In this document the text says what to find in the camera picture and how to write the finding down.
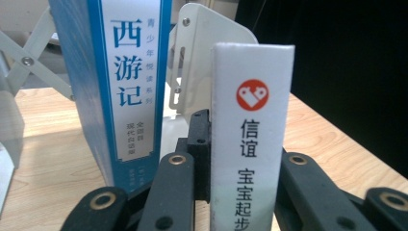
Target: white stand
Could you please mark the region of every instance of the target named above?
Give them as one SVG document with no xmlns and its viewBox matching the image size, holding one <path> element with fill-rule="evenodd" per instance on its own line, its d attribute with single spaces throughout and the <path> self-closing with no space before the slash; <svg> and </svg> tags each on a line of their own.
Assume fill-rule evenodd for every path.
<svg viewBox="0 0 408 231">
<path fill-rule="evenodd" d="M 211 109 L 211 53 L 218 42 L 258 43 L 235 21 L 200 4 L 184 5 L 168 43 L 165 108 L 177 115 L 163 120 L 162 156 L 174 151 L 178 138 L 187 136 L 193 113 Z"/>
<path fill-rule="evenodd" d="M 8 85 L 4 89 L 9 89 L 11 94 L 16 95 L 21 86 L 24 85 L 30 72 L 33 72 L 63 96 L 73 99 L 71 86 L 38 61 L 39 55 L 55 32 L 54 20 L 49 8 L 42 14 L 24 47 L 20 47 L 0 31 L 0 51 L 5 52 L 14 59 L 9 74 L 4 76 Z"/>
<path fill-rule="evenodd" d="M 0 218 L 3 211 L 4 201 L 6 200 L 6 195 L 9 190 L 10 183 L 12 181 L 14 164 L 12 158 L 10 158 L 9 153 L 6 148 L 0 142 Z"/>
</svg>

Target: black curtain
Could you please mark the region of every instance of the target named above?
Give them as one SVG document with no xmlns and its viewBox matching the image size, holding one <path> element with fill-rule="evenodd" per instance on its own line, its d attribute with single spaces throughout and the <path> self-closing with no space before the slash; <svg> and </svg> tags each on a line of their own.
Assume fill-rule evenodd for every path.
<svg viewBox="0 0 408 231">
<path fill-rule="evenodd" d="M 260 43 L 294 44 L 292 93 L 408 178 L 408 2 L 241 0 Z"/>
</svg>

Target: white plastic part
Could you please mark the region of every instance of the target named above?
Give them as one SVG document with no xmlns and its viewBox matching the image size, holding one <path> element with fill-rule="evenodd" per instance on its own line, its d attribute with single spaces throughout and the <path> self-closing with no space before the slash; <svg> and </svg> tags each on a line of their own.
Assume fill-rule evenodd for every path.
<svg viewBox="0 0 408 231">
<path fill-rule="evenodd" d="M 55 31 L 54 20 L 49 8 L 42 14 L 24 47 L 20 47 L 6 36 L 6 34 L 0 31 L 0 51 L 5 52 L 15 61 L 6 76 L 10 92 L 13 95 L 18 93 L 30 72 L 33 72 L 50 87 L 57 90 L 66 98 L 72 99 L 71 86 L 38 61 L 39 55 Z"/>
<path fill-rule="evenodd" d="M 211 107 L 213 46 L 218 42 L 257 44 L 253 34 L 235 21 L 200 4 L 187 4 L 170 33 L 167 82 L 169 107 L 187 121 L 191 114 Z"/>
<path fill-rule="evenodd" d="M 0 218 L 3 211 L 4 202 L 7 192 L 12 181 L 14 173 L 14 164 L 12 158 L 7 152 L 6 147 L 0 142 Z"/>
</svg>

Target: wooden table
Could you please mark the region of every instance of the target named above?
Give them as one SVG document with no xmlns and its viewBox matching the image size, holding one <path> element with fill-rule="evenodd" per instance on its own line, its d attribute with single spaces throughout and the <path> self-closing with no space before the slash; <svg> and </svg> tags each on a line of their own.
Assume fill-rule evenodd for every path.
<svg viewBox="0 0 408 231">
<path fill-rule="evenodd" d="M 79 200 L 104 186 L 85 141 L 75 104 L 53 89 L 21 90 L 25 144 L 0 230 L 59 230 Z M 343 190 L 364 197 L 372 187 L 408 193 L 408 181 L 307 107 L 290 98 L 284 146 L 314 158 Z M 205 203 L 196 205 L 196 230 L 208 230 Z"/>
</svg>

